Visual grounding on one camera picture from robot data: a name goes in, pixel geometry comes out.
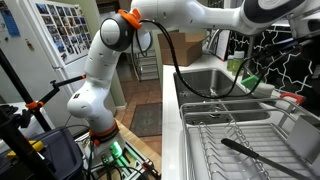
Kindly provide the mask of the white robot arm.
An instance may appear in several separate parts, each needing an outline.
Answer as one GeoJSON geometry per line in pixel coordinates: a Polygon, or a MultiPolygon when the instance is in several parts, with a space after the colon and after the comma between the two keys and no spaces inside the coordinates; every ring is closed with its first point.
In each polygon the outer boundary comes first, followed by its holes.
{"type": "Polygon", "coordinates": [[[178,28],[231,30],[253,36],[278,20],[288,20],[292,39],[269,45],[268,56],[301,45],[315,60],[319,43],[320,0],[244,0],[237,8],[212,8],[197,0],[132,0],[105,19],[96,32],[85,64],[85,83],[67,103],[75,117],[89,121],[89,136],[97,145],[109,143],[119,128],[104,106],[119,57],[124,52],[145,52],[152,44],[151,31],[178,28]]]}

